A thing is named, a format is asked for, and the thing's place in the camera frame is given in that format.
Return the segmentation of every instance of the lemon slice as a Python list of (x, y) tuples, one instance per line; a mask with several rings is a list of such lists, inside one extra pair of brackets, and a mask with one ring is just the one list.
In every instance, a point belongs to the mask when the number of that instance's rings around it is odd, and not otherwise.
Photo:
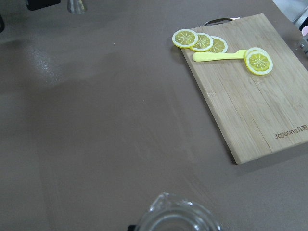
[(252, 47), (252, 48), (249, 48), (249, 49), (246, 51), (246, 53), (245, 53), (245, 58), (246, 58), (247, 55), (248, 55), (250, 52), (252, 52), (252, 51), (261, 51), (261, 52), (263, 52), (263, 53), (265, 53), (265, 54), (268, 54), (265, 50), (263, 50), (263, 49), (260, 48), (260, 47)]
[(269, 54), (262, 51), (252, 51), (247, 54), (245, 63), (249, 71), (256, 75), (266, 75), (273, 69), (273, 61)]
[(225, 40), (223, 40), (220, 37), (217, 36), (212, 36), (213, 39), (213, 46), (211, 47), (211, 49), (209, 50), (209, 52), (213, 52), (213, 53), (226, 53), (227, 49), (228, 49), (228, 45), (227, 42)]
[(180, 48), (190, 48), (195, 45), (197, 41), (197, 33), (189, 29), (178, 30), (172, 36), (173, 44)]
[(213, 46), (214, 43), (212, 37), (202, 32), (197, 33), (197, 35), (198, 35), (198, 41), (196, 45), (190, 47), (189, 49), (196, 52), (208, 51)]

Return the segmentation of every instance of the cutting board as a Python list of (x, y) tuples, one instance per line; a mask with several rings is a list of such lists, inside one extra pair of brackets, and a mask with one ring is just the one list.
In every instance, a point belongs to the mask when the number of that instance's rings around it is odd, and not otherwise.
[(225, 39), (227, 53), (260, 47), (273, 60), (257, 76), (243, 59), (195, 62), (182, 49), (237, 164), (308, 141), (308, 72), (265, 15), (192, 30)]

